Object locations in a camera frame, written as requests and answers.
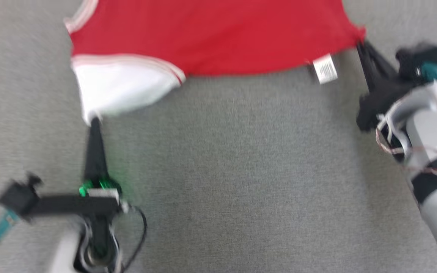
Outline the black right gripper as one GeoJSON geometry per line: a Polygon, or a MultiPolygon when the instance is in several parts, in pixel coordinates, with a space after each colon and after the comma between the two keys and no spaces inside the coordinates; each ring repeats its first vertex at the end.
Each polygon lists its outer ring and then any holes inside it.
{"type": "Polygon", "coordinates": [[[357,43],[364,78],[369,92],[360,96],[357,126],[362,132],[370,132],[378,124],[377,116],[416,86],[416,81],[398,76],[397,71],[369,42],[357,43]]]}

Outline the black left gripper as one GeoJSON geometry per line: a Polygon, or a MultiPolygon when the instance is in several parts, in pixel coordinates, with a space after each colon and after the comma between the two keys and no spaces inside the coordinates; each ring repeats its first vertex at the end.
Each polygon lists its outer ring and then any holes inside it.
{"type": "Polygon", "coordinates": [[[108,176],[107,161],[100,119],[92,119],[87,132],[84,184],[78,194],[48,194],[39,196],[33,205],[33,217],[77,215],[87,221],[91,230],[91,243],[109,243],[113,219],[121,212],[118,182],[108,176]],[[96,129],[96,181],[93,159],[96,129]]]}

